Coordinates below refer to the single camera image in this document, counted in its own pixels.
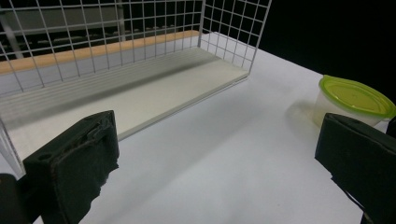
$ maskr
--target white wire mesh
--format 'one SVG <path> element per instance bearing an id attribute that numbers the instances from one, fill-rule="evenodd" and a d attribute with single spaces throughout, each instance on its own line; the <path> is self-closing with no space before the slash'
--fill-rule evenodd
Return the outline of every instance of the white wire mesh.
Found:
<path id="1" fill-rule="evenodd" d="M 249 70 L 271 1 L 2 1 L 0 95 L 202 48 Z"/>

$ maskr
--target black foam block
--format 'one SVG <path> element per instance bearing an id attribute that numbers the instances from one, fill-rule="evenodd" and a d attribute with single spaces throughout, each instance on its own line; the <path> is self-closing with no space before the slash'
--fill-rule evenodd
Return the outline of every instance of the black foam block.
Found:
<path id="1" fill-rule="evenodd" d="M 10 174 L 0 174 L 0 223 L 29 223 L 17 180 Z"/>
<path id="2" fill-rule="evenodd" d="M 396 138 L 396 117 L 394 117 L 392 120 L 389 121 L 387 128 L 387 135 Z"/>
<path id="3" fill-rule="evenodd" d="M 107 111 L 80 120 L 26 158 L 26 177 L 44 201 L 43 221 L 79 223 L 118 157 L 114 113 Z"/>
<path id="4" fill-rule="evenodd" d="M 396 223 L 395 138 L 356 119 L 328 113 L 315 158 L 374 223 Z"/>

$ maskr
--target wooden strip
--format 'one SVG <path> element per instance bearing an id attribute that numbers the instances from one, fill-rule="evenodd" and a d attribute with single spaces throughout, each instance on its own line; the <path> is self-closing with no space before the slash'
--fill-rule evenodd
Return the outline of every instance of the wooden strip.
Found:
<path id="1" fill-rule="evenodd" d="M 191 37 L 191 36 L 198 36 L 199 32 L 190 30 L 185 32 L 177 32 L 167 35 L 157 35 L 157 36 L 150 36 L 146 38 L 135 39 L 134 41 L 122 41 L 107 45 L 95 46 L 92 47 L 92 56 L 100 56 L 106 53 L 115 53 L 120 52 L 120 50 L 127 50 L 132 48 L 141 48 L 144 46 L 154 45 L 164 43 L 166 41 L 173 41 L 181 38 Z M 23 58 L 23 59 L 16 59 L 11 60 L 10 63 L 12 64 L 12 68 L 9 62 L 0 62 L 0 75 L 13 73 L 13 71 L 23 71 L 29 69 L 35 69 L 35 64 L 37 67 L 45 67 L 50 66 L 58 63 L 67 63 L 73 62 L 75 60 L 81 60 L 86 58 L 91 58 L 91 51 L 90 48 L 84 49 L 75 49 L 74 54 L 73 50 L 58 52 L 55 54 L 45 54 L 35 56 L 35 62 L 31 57 Z"/>

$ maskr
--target plastic container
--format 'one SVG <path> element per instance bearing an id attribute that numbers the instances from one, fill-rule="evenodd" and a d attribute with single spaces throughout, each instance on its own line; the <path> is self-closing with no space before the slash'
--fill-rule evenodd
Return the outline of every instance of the plastic container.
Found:
<path id="1" fill-rule="evenodd" d="M 396 116 L 396 106 L 385 95 L 357 81 L 324 75 L 313 120 L 321 127 L 326 113 L 341 114 L 375 126 Z"/>

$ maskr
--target metal wire rack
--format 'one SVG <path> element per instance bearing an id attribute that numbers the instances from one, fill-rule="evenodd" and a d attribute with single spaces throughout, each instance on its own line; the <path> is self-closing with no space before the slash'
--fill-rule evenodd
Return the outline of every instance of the metal wire rack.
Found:
<path id="1" fill-rule="evenodd" d="M 245 79 L 270 5 L 2 1 L 0 152 L 22 175 L 24 158 L 82 117 L 114 110 L 121 140 Z"/>
<path id="2" fill-rule="evenodd" d="M 0 94 L 43 88 L 190 48 L 205 49 L 248 70 L 270 3 L 2 2 Z"/>

